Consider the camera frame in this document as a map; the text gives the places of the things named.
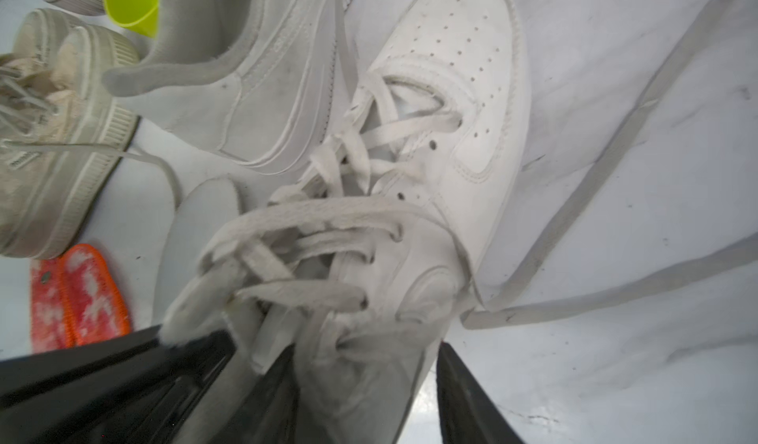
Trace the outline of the beige lace sneaker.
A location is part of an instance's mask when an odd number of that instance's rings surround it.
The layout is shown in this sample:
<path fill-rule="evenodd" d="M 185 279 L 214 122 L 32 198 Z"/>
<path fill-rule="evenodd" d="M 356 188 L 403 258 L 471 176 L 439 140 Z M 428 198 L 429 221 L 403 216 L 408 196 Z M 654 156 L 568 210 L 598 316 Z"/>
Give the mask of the beige lace sneaker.
<path fill-rule="evenodd" d="M 128 39 L 96 25 L 71 29 L 47 62 L 2 55 L 2 256 L 63 254 L 122 160 L 158 167 L 180 205 L 175 173 L 156 156 L 129 151 L 138 117 L 101 84 L 108 70 L 137 61 Z"/>
<path fill-rule="evenodd" d="M 75 27 L 83 25 L 84 21 L 78 17 L 58 9 L 35 9 L 24 18 L 11 55 L 14 59 L 31 59 L 51 66 L 63 40 Z"/>

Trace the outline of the red insole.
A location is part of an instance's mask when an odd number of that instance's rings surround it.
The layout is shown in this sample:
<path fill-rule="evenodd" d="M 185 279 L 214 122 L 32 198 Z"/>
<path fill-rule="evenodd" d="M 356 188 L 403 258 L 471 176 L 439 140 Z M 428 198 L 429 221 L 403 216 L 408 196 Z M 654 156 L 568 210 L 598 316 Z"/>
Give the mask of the red insole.
<path fill-rule="evenodd" d="M 78 244 L 60 259 L 62 301 L 76 346 L 117 339 L 132 333 L 128 306 L 102 254 Z"/>
<path fill-rule="evenodd" d="M 30 274 L 33 353 L 73 347 L 75 336 L 65 306 L 59 260 L 32 260 Z"/>

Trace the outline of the white sneaker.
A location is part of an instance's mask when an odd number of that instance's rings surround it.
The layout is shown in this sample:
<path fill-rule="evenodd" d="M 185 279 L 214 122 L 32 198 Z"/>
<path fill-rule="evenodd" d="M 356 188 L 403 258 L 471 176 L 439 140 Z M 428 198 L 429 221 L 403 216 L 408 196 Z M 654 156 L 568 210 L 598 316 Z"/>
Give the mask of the white sneaker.
<path fill-rule="evenodd" d="M 596 293 L 518 305 L 734 0 L 710 0 L 499 295 L 476 273 L 514 187 L 531 80 L 512 0 L 414 0 L 302 177 L 224 225 L 169 307 L 178 347 L 226 333 L 264 372 L 294 352 L 311 437 L 393 443 L 450 323 L 572 318 L 751 264 L 755 237 Z"/>
<path fill-rule="evenodd" d="M 262 175 L 303 166 L 327 133 L 335 75 L 357 82 L 353 0 L 160 0 L 147 56 L 103 77 L 126 108 Z"/>

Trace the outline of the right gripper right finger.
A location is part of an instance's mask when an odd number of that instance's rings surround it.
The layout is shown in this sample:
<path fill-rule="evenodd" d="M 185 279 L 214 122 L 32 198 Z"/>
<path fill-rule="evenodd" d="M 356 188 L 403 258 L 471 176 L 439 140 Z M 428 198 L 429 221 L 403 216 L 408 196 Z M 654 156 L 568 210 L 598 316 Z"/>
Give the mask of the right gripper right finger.
<path fill-rule="evenodd" d="M 436 390 L 444 444 L 523 444 L 455 349 L 439 347 Z"/>

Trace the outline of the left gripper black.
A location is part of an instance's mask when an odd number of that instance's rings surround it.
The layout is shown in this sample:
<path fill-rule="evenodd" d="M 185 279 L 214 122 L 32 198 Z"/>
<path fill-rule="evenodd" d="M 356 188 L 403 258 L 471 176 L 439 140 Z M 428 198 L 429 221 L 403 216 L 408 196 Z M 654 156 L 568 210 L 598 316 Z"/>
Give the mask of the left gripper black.
<path fill-rule="evenodd" d="M 227 333 L 171 347 L 157 327 L 1 363 L 4 443 L 169 443 L 235 353 Z"/>

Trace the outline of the white insole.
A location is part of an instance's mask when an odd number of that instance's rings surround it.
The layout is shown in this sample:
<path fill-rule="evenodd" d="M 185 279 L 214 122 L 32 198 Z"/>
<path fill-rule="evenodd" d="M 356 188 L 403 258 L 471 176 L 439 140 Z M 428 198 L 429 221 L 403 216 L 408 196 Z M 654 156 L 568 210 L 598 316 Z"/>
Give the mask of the white insole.
<path fill-rule="evenodd" d="M 160 325 L 167 310 L 195 277 L 203 248 L 227 222 L 242 213 L 239 189 L 232 179 L 209 179 L 180 204 L 159 261 L 152 324 Z"/>

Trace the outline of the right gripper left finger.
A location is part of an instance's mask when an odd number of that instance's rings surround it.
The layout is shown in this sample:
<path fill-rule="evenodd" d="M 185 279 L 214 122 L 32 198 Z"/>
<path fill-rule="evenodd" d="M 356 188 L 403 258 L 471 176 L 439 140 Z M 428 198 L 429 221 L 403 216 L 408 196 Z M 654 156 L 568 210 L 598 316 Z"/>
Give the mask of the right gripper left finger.
<path fill-rule="evenodd" d="M 237 412 L 210 440 L 213 444 L 292 444 L 299 389 L 290 345 L 256 382 Z"/>

